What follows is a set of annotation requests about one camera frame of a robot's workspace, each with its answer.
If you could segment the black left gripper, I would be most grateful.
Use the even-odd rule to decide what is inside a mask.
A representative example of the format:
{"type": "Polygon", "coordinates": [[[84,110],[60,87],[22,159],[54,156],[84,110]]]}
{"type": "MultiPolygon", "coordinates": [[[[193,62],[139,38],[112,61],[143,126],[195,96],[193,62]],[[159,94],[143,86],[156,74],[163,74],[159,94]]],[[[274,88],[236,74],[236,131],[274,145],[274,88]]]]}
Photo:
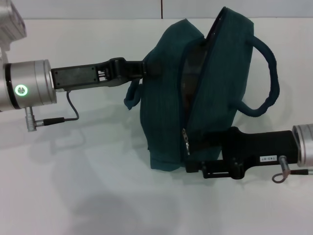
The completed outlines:
{"type": "Polygon", "coordinates": [[[106,62],[51,69],[56,90],[114,87],[147,76],[162,75],[161,64],[113,58],[106,62]]]}

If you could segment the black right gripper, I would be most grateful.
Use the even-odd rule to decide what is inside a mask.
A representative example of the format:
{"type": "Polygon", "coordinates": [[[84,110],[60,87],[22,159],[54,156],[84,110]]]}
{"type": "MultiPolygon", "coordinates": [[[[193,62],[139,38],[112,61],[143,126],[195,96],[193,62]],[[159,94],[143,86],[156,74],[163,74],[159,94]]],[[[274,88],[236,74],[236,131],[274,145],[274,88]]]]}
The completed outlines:
{"type": "Polygon", "coordinates": [[[298,162],[299,147],[292,131],[247,134],[237,127],[226,131],[195,135],[190,143],[190,153],[222,146],[223,160],[185,161],[187,173],[201,171],[205,179],[232,178],[240,180],[245,169],[254,166],[277,165],[278,159],[262,160],[263,157],[286,156],[289,164],[298,162]]]}

